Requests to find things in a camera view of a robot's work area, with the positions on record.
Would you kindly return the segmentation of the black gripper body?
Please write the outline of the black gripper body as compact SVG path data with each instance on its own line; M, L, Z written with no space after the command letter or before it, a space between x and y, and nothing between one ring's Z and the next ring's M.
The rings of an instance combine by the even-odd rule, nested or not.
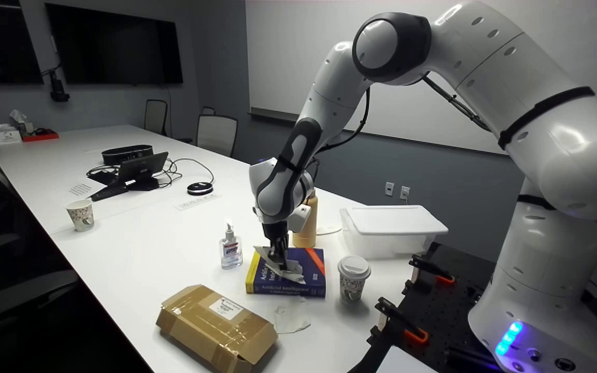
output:
M269 239L267 257L271 261L284 261L288 249L288 226L284 221L265 224L262 233Z

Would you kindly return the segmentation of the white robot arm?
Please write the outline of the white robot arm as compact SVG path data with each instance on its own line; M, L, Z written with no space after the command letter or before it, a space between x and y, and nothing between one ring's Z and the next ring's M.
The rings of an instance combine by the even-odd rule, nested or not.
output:
M597 373L597 315L583 291L597 264L597 93L482 0L434 21L376 13L335 44L282 151L248 167L253 208L278 271L313 189L307 166L374 85L436 74L515 174L508 230L467 313L478 345L508 373Z

